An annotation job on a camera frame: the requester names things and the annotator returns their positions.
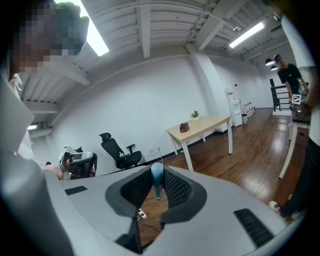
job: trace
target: man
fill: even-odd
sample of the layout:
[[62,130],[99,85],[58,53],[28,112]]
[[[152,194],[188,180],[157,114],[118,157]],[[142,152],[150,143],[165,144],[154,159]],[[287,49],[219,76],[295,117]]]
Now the man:
[[[80,17],[80,7],[70,2],[36,4],[19,18],[25,23],[19,23],[19,33],[12,34],[6,58],[0,63],[0,152],[34,160],[27,132],[33,115],[18,95],[21,80],[17,73],[41,67],[50,56],[79,53],[86,43],[89,18]],[[58,163],[43,169],[63,178]]]
[[273,60],[279,67],[278,76],[281,80],[281,83],[285,84],[289,92],[290,102],[292,100],[293,94],[301,94],[299,91],[299,88],[300,88],[299,80],[301,80],[305,94],[308,94],[309,89],[306,85],[306,82],[302,78],[299,69],[294,64],[286,63],[284,59],[280,56],[280,54],[276,54],[273,57]]
[[269,202],[269,206],[277,211],[282,217],[291,216],[293,219],[297,215],[308,209],[311,205],[311,197],[316,193],[316,182],[320,170],[320,85],[316,70],[316,64],[309,49],[301,35],[283,14],[282,10],[271,0],[263,0],[268,8],[281,19],[282,28],[288,37],[291,45],[296,65],[300,70],[308,71],[311,77],[308,95],[301,104],[302,113],[311,113],[309,140],[305,153],[305,159],[301,174],[295,190],[283,207],[279,207],[274,201]]

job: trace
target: potted plant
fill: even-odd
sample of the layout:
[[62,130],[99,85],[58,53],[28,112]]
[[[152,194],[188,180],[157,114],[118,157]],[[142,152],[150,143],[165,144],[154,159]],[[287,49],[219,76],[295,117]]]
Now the potted plant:
[[191,114],[191,117],[192,117],[192,120],[193,121],[197,121],[199,120],[199,111],[194,111],[192,114]]

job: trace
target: black pants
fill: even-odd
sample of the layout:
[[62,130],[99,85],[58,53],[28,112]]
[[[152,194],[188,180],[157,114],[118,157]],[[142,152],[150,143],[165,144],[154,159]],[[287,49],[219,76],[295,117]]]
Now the black pants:
[[298,183],[291,199],[280,209],[282,217],[288,217],[295,211],[301,212],[310,206],[311,198],[317,193],[315,186],[319,184],[319,172],[320,146],[309,138]]

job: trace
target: wooden table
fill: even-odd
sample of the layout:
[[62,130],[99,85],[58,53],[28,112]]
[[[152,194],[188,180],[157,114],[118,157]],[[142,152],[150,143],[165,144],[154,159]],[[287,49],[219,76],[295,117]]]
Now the wooden table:
[[311,116],[307,116],[306,118],[300,118],[299,116],[296,115],[296,112],[291,111],[291,124],[290,124],[290,134],[289,134],[289,141],[291,142],[290,142],[288,154],[286,155],[284,165],[279,175],[280,179],[282,179],[283,176],[285,175],[288,165],[290,163],[292,154],[294,152],[296,138],[298,134],[298,128],[309,129],[310,118]]
[[203,142],[206,142],[206,137],[204,133],[214,129],[217,126],[220,126],[224,123],[227,123],[228,127],[228,139],[229,139],[229,154],[232,154],[232,131],[231,131],[231,117],[230,116],[202,116],[199,117],[197,121],[188,121],[189,130],[187,132],[180,132],[180,124],[167,129],[166,131],[169,134],[171,139],[174,152],[177,155],[177,148],[174,140],[177,140],[182,144],[183,152],[185,155],[186,163],[190,171],[193,171],[191,158],[189,155],[187,142],[194,137],[202,136]]

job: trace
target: black shirt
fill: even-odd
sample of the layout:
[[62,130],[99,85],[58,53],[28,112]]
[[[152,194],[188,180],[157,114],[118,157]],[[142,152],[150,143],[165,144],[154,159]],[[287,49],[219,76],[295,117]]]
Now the black shirt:
[[299,69],[294,64],[288,64],[287,68],[280,68],[278,70],[278,76],[281,80],[281,83],[289,83],[292,94],[299,94],[300,83],[298,79],[301,78],[301,74]]

